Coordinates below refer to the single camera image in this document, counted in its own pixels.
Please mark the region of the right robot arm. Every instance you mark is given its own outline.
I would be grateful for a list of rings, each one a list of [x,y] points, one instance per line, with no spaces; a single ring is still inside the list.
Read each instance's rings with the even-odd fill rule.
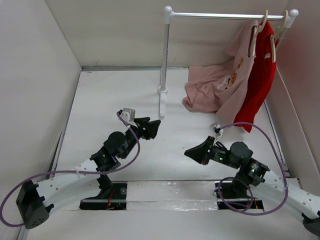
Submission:
[[[226,148],[214,137],[184,152],[184,155],[201,165],[214,161],[237,170],[234,177],[216,183],[214,194],[227,208],[250,215],[255,200],[270,201],[275,208],[264,215],[285,209],[302,223],[310,233],[320,235],[320,198],[279,176],[268,166],[252,157],[253,151],[241,141]]]

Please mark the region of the beige plastic hanger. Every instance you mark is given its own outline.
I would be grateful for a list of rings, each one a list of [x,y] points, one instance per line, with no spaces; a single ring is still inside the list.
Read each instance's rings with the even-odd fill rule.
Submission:
[[[249,49],[248,49],[248,57],[255,57],[256,56],[257,37],[258,37],[258,34],[264,29],[264,27],[266,25],[266,22],[268,19],[268,14],[269,14],[269,11],[266,10],[261,24],[254,26],[252,28],[252,31],[251,31],[252,38],[251,38]]]

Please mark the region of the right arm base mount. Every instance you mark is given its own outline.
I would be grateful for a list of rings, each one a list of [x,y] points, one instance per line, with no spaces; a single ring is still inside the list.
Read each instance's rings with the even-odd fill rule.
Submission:
[[[214,185],[212,195],[216,197],[218,210],[229,210],[226,203],[239,211],[264,210],[263,201],[251,197],[248,178],[237,173],[234,177],[216,180]]]

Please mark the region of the pink t shirt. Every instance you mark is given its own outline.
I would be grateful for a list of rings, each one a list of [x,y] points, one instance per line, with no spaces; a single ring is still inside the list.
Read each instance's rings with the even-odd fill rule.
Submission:
[[[245,22],[225,48],[233,59],[219,65],[190,66],[186,97],[182,100],[190,112],[215,113],[223,123],[235,120],[248,89],[255,55],[251,53],[253,33],[258,22]]]

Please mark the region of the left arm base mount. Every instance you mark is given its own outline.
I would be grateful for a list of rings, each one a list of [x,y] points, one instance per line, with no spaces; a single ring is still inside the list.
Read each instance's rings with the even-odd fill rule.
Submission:
[[[123,211],[127,209],[127,181],[111,181],[107,175],[97,179],[100,192],[97,196],[80,201],[79,208],[88,211]]]

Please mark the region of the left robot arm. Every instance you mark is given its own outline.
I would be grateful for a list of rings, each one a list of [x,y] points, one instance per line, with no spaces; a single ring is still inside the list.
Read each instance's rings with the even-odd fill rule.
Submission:
[[[141,147],[140,139],[153,140],[160,124],[159,119],[135,118],[133,123],[125,123],[126,132],[112,132],[96,153],[73,169],[55,171],[52,178],[37,183],[23,181],[16,205],[25,228],[38,227],[54,212],[76,201],[108,198],[113,191],[108,173],[123,170],[119,161],[126,159],[134,147]]]

